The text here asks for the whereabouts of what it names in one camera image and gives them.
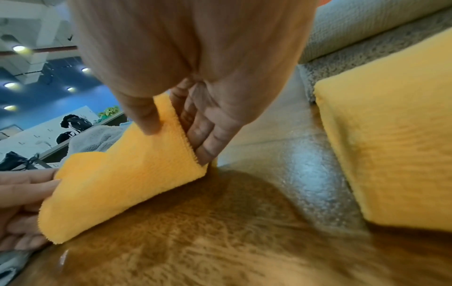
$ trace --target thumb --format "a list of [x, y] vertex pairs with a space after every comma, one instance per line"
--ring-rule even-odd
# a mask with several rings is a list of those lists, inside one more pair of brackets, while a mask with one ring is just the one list
[[160, 131], [161, 123], [159, 112], [154, 98], [137, 98], [122, 92], [113, 92], [127, 117], [131, 118], [146, 135], [156, 134]]

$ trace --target wood grain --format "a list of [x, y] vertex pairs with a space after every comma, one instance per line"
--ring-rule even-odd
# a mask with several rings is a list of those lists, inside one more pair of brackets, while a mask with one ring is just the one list
[[45, 249], [12, 285], [451, 285], [451, 235], [364, 222], [302, 88], [295, 73], [205, 178]]

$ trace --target blue wall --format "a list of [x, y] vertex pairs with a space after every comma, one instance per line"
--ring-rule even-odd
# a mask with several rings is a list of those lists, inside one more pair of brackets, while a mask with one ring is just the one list
[[[83, 73], [83, 67], [80, 58], [50, 61], [38, 82], [20, 84], [17, 90], [3, 86], [17, 80], [0, 68], [0, 105], [17, 106], [16, 111], [0, 108], [0, 129], [16, 124], [25, 130], [83, 106], [99, 113], [118, 105], [110, 90], [92, 75]], [[68, 92], [67, 87], [75, 87], [76, 91]]]

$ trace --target ceiling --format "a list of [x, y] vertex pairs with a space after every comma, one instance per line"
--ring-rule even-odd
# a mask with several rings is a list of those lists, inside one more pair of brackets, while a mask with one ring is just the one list
[[[17, 44], [29, 49], [75, 46], [76, 41], [62, 0], [1, 0], [0, 37], [0, 51]], [[78, 55], [72, 50], [0, 57], [0, 67], [29, 84], [38, 81], [48, 60]]]

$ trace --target glossy wooden surface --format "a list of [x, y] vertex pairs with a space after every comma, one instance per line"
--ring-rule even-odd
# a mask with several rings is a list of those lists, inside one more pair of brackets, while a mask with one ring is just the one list
[[218, 169], [45, 249], [12, 285], [449, 286], [452, 236], [363, 221], [294, 74]]

